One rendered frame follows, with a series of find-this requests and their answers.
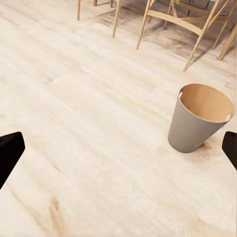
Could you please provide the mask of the trash can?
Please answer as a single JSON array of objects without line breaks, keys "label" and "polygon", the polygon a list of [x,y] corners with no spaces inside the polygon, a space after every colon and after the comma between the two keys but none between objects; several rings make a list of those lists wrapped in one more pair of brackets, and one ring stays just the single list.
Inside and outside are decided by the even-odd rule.
[{"label": "trash can", "polygon": [[235,116],[232,101],[218,89],[190,83],[178,92],[168,142],[181,153],[191,153]]}]

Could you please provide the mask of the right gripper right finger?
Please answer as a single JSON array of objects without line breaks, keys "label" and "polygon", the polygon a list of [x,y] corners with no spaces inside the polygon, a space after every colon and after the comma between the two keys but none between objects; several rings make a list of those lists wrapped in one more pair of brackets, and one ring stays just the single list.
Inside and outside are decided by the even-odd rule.
[{"label": "right gripper right finger", "polygon": [[225,133],[222,149],[237,170],[237,133],[230,131]]}]

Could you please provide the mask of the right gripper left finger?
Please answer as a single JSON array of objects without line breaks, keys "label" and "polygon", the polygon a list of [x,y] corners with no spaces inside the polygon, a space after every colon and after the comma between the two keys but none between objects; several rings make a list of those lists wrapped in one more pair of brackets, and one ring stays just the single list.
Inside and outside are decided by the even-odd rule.
[{"label": "right gripper left finger", "polygon": [[0,189],[24,151],[25,143],[20,131],[0,137]]}]

